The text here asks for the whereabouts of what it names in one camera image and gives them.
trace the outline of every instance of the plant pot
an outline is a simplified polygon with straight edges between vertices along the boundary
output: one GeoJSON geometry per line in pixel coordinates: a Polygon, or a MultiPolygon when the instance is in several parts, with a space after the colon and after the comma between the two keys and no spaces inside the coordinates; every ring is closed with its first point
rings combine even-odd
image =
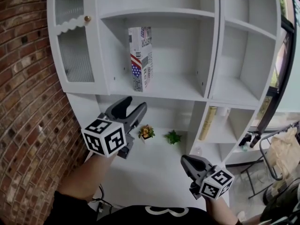
{"type": "Polygon", "coordinates": [[[151,143],[151,137],[144,138],[141,136],[141,140],[144,144],[150,144],[151,143]]]}

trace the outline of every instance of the cabinet door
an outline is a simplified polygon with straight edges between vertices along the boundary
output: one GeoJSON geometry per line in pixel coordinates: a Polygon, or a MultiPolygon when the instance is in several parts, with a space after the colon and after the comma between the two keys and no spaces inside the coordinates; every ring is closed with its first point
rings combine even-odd
{"type": "Polygon", "coordinates": [[[108,94],[96,0],[47,0],[55,67],[64,92],[108,94]]]}

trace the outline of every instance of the white cabinet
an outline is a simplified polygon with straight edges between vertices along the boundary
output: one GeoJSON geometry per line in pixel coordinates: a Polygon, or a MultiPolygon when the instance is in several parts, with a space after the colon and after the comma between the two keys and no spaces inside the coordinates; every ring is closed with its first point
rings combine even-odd
{"type": "Polygon", "coordinates": [[[180,157],[201,151],[223,165],[237,148],[275,66],[279,0],[48,0],[47,6],[55,66],[80,124],[91,110],[104,112],[125,96],[133,96],[128,113],[148,105],[141,125],[154,127],[153,144],[144,145],[138,129],[131,132],[128,159],[114,160],[103,184],[106,199],[197,206],[180,157]],[[133,87],[128,28],[135,26],[152,28],[154,76],[145,92],[133,87]],[[215,115],[199,140],[210,106],[230,112],[215,115]],[[180,144],[164,138],[173,129],[183,135],[180,144]]]}

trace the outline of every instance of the gray floor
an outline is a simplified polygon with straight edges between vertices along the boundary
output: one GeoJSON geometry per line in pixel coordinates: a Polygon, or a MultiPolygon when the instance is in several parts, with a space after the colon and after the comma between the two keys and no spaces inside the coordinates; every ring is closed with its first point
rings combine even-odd
{"type": "MultiPolygon", "coordinates": [[[[229,168],[228,170],[235,175],[235,181],[229,190],[230,207],[235,214],[240,211],[245,211],[246,218],[249,219],[258,214],[261,214],[265,206],[263,204],[263,192],[251,199],[249,196],[253,195],[246,173],[241,174],[247,166],[239,166],[229,168]]],[[[255,191],[258,192],[271,184],[273,179],[267,172],[264,163],[258,163],[249,169],[249,174],[253,182],[255,191]]],[[[300,165],[297,167],[295,177],[300,176],[300,165]]]]}

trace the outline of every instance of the brick wall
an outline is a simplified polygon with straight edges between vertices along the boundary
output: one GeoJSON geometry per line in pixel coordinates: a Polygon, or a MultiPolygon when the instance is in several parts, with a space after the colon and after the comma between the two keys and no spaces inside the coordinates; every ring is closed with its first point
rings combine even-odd
{"type": "Polygon", "coordinates": [[[0,217],[42,224],[86,148],[61,89],[46,0],[0,0],[0,217]]]}

